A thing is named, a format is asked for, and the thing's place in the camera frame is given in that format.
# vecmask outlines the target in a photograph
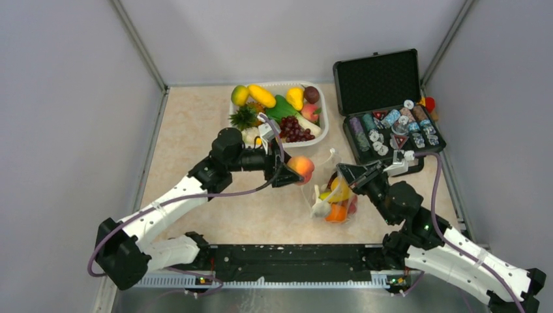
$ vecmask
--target black case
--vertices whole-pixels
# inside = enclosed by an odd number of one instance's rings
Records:
[[[384,135],[384,143],[390,148],[385,156],[380,156],[372,147],[367,152],[362,152],[359,149],[355,138],[351,134],[349,121],[352,117],[361,118],[366,113],[372,115],[376,111],[399,110],[403,108],[403,102],[407,99],[413,100],[415,103],[421,100],[417,50],[411,49],[383,55],[375,53],[372,57],[339,61],[334,64],[333,73],[338,111],[346,117],[342,128],[353,151],[356,163],[367,164],[375,160],[382,160],[386,164],[390,164],[394,151],[389,145],[391,129],[379,130]],[[412,136],[408,134],[409,139],[402,149],[438,153],[445,148],[446,143],[426,108],[422,108],[430,119],[432,126],[436,129],[439,144],[430,145],[426,134],[421,131],[425,139],[424,148],[417,148]],[[361,124],[365,134],[367,134],[364,123]],[[420,171],[423,166],[424,160],[419,159],[418,165],[410,167],[408,173]]]

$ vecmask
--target gray floor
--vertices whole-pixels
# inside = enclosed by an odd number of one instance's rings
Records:
[[[454,286],[427,275],[405,298],[383,290],[223,290],[195,300],[183,293],[152,300],[168,290],[132,288],[119,293],[112,313],[200,312],[471,312]],[[488,312],[467,295],[472,312]]]

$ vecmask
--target robotic arm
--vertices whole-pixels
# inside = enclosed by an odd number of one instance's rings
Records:
[[[126,290],[146,273],[172,265],[206,268],[206,255],[217,252],[201,235],[190,232],[167,241],[152,241],[178,218],[214,197],[238,196],[269,185],[280,187],[303,180],[286,165],[290,156],[277,144],[278,125],[269,123],[259,127],[263,142],[259,148],[246,148],[235,128],[221,130],[209,155],[171,190],[133,215],[117,222],[111,218],[102,222],[88,264],[90,275],[108,275],[120,290]],[[519,269],[477,246],[435,215],[434,199],[432,210],[422,207],[423,197],[405,181],[389,185],[388,176],[407,172],[408,162],[413,159],[412,151],[395,151],[390,166],[380,161],[337,166],[350,188],[368,196],[386,223],[403,223],[399,231],[384,237],[382,248],[362,251],[363,267],[371,271],[418,269],[472,294],[494,313],[518,312],[521,308],[527,313],[537,312],[539,301],[534,295],[545,283],[542,271]],[[232,183],[233,171],[263,171],[267,182],[248,192],[221,194]],[[93,261],[105,274],[92,272]]]

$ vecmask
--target open case lid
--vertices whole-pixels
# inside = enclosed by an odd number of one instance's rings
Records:
[[[416,49],[338,61],[333,72],[343,116],[421,99]]]

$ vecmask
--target poker chip case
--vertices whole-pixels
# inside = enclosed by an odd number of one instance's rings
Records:
[[[434,121],[430,118],[424,106],[417,105],[421,100],[421,88],[419,83],[419,65],[417,50],[411,49],[402,52],[373,56],[347,61],[338,61],[333,66],[334,81],[336,85],[336,97],[338,110],[345,118],[342,128],[353,151],[355,161],[358,164],[367,164],[375,160],[382,160],[389,164],[393,158],[393,147],[390,139],[395,140],[399,126],[396,112],[404,108],[404,101],[411,100],[415,103],[412,116],[416,118],[416,125],[410,123],[405,143],[401,149],[414,150],[415,152],[440,152],[445,148],[446,142],[436,128]],[[391,127],[384,127],[376,131],[381,134],[381,145],[374,144],[369,139],[370,130],[374,122],[383,127],[383,117],[390,117],[384,121],[385,126],[390,121],[396,121],[394,132]],[[380,148],[382,145],[388,150],[377,151],[373,147]],[[409,173],[423,169],[424,160],[419,159],[418,165],[410,167]]]

